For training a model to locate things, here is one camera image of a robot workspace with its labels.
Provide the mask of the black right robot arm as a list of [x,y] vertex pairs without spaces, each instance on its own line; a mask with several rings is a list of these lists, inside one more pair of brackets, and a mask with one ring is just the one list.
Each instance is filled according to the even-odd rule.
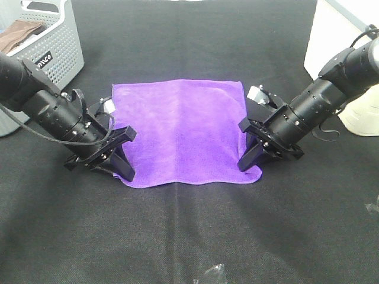
[[263,118],[246,117],[239,123],[251,140],[237,165],[241,171],[281,159],[299,159],[298,142],[343,110],[345,105],[378,84],[378,39],[353,46],[333,56],[305,90],[290,103],[263,87],[248,95]]

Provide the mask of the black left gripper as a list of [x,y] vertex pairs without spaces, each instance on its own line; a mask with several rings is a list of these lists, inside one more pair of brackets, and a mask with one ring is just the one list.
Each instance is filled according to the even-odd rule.
[[133,181],[135,170],[127,160],[122,144],[133,141],[136,132],[130,127],[117,130],[107,130],[92,116],[81,114],[70,103],[64,105],[64,119],[69,124],[63,140],[74,142],[67,148],[73,152],[66,162],[65,167],[69,170],[82,164],[90,171],[116,174],[126,181]]

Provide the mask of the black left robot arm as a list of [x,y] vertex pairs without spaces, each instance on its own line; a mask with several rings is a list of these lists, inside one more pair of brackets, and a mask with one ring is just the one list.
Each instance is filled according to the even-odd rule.
[[32,61],[1,54],[1,110],[10,119],[35,134],[13,115],[21,111],[49,134],[46,140],[65,145],[72,152],[65,168],[82,164],[132,181],[135,171],[122,145],[133,141],[136,131],[131,126],[116,129],[115,118],[103,106],[100,102],[90,113],[80,89],[61,92]]

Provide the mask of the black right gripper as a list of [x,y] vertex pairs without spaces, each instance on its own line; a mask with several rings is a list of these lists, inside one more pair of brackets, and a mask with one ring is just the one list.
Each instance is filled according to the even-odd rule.
[[304,155],[298,145],[286,147],[280,143],[278,137],[268,131],[262,122],[244,118],[239,123],[239,128],[252,137],[245,153],[237,163],[241,172],[255,165],[262,166],[282,159],[299,159]]

